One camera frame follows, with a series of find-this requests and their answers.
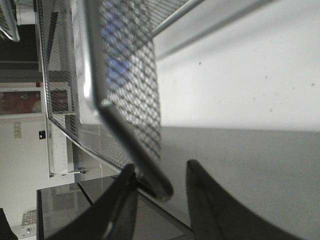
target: metal shelf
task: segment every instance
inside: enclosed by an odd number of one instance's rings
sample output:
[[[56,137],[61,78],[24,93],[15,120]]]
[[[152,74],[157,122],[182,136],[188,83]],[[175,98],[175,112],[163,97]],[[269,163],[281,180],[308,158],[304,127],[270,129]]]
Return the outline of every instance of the metal shelf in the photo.
[[[153,37],[200,2],[37,1],[48,118],[103,163],[122,169],[134,162],[143,188],[160,200],[172,187],[157,167]]]

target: wire mesh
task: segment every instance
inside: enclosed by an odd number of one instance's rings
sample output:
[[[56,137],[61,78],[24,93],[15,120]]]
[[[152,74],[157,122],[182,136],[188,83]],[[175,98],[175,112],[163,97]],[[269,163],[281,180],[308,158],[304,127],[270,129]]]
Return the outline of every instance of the wire mesh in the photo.
[[[152,30],[184,2],[97,0],[103,42],[104,106],[116,106],[137,140],[160,160],[160,104]],[[39,0],[48,118],[85,150],[123,168],[132,160],[84,96],[85,75],[76,0]]]
[[[10,39],[13,40],[15,37],[15,33],[12,32],[13,30],[10,29],[8,23],[7,23],[7,19],[5,17],[5,12],[4,9],[2,8],[2,4],[4,4],[5,2],[0,2],[0,39]]]
[[[146,0],[150,12],[150,24],[155,29],[164,20],[182,7],[187,0]]]

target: electrical outlet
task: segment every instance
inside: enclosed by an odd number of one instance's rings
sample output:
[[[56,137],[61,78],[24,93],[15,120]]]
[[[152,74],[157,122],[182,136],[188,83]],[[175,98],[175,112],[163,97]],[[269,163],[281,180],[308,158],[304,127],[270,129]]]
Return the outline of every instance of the electrical outlet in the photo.
[[[17,121],[13,124],[13,128],[14,128],[14,138],[15,139],[21,139],[22,135],[21,135],[21,122]]]

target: metal frame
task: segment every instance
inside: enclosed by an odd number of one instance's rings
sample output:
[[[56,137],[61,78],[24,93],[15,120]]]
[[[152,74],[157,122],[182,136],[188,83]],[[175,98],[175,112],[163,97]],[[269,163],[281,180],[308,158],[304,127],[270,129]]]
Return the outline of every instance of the metal frame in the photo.
[[[123,149],[143,173],[145,180],[140,179],[140,187],[160,201],[167,201],[173,195],[173,188],[154,164],[134,133],[114,106],[102,107],[104,99],[105,66],[102,50],[99,6],[94,1],[78,0],[78,13],[81,15],[79,30],[83,66],[85,74],[84,97],[92,111],[102,123],[109,126]]]
[[[18,33],[17,22],[10,4],[10,0],[0,0],[0,5],[12,36],[8,34],[8,32],[6,32],[4,29],[2,29],[1,26],[0,30],[7,36],[8,39],[19,42],[20,36]]]

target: metal rod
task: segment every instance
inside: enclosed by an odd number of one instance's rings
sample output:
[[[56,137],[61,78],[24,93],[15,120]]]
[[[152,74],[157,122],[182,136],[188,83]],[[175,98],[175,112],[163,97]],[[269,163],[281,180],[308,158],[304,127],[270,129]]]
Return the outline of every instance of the metal rod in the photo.
[[[163,30],[168,28],[171,24],[176,22],[183,15],[187,14],[193,8],[195,8],[198,4],[203,2],[204,0],[189,0],[181,7],[179,7],[174,13],[172,13],[169,17],[167,17],[162,23],[160,23],[153,31],[152,36],[155,37]]]

